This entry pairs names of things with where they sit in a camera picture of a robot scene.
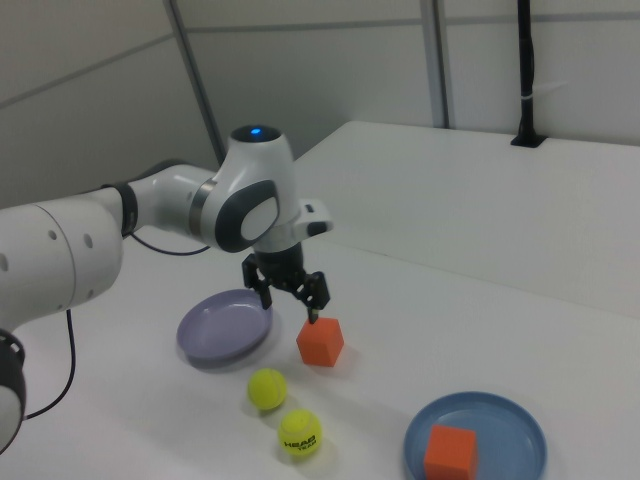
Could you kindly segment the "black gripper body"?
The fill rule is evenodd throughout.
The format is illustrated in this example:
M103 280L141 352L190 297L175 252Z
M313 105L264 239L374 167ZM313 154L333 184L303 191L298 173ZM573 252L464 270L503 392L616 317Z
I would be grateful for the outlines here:
M304 257L302 245L297 243L279 252L255 251L258 268L275 288L295 292L304 283Z

